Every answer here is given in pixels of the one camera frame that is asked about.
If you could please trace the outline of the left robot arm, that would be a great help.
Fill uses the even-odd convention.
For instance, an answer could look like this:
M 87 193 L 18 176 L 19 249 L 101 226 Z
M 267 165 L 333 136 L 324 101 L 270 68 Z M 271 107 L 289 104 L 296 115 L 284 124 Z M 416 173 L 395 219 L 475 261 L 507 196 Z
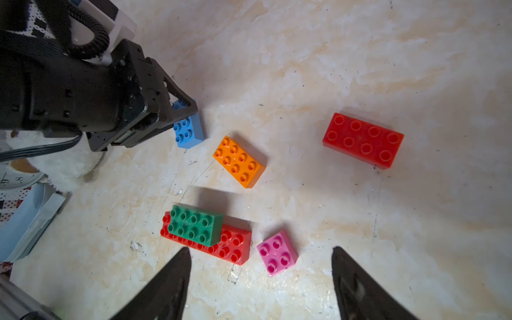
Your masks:
M 92 151 L 134 147 L 196 114 L 135 31 L 110 1 L 2 1 L 1 129 L 57 143 L 1 157 L 55 153 L 82 137 Z

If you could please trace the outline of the green lego brick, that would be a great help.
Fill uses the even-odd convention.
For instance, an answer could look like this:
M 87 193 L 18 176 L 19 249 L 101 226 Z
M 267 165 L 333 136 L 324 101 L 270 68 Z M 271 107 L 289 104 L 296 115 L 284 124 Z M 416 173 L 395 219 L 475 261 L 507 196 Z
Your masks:
M 163 230 L 176 237 L 211 247 L 220 242 L 224 215 L 177 204 L 166 213 Z

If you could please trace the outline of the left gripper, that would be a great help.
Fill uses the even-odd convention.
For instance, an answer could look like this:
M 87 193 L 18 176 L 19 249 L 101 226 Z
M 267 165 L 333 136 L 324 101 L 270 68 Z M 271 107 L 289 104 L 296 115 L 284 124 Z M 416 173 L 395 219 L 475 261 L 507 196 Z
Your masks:
M 1 50 L 2 130 L 86 133 L 90 148 L 102 151 L 134 147 L 197 112 L 195 100 L 132 41 L 117 45 L 109 66 Z

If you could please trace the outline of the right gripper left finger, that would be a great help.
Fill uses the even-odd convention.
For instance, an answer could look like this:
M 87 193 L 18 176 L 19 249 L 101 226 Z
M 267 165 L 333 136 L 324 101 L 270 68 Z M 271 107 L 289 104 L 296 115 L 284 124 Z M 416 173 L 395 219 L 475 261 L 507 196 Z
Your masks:
M 181 319 L 187 300 L 191 255 L 181 248 L 113 319 Z

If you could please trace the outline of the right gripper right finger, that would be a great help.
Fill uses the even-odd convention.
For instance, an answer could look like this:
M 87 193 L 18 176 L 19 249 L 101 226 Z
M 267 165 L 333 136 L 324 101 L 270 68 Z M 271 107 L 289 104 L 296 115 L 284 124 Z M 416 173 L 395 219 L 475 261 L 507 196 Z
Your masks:
M 343 248 L 333 248 L 331 267 L 342 319 L 417 318 L 386 292 Z

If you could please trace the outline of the blue lego brick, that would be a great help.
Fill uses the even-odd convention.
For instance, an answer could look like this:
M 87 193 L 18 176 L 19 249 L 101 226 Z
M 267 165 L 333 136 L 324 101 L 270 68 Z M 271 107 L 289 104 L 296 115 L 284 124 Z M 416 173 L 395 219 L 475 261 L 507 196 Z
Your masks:
M 204 141 L 199 112 L 173 124 L 178 147 L 190 149 Z

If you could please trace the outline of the orange lego brick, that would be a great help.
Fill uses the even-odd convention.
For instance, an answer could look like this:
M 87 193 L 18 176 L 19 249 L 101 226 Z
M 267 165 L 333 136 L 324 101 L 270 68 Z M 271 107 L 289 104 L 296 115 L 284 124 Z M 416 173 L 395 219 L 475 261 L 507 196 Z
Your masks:
M 253 188 L 266 169 L 228 136 L 223 138 L 213 157 L 245 189 Z

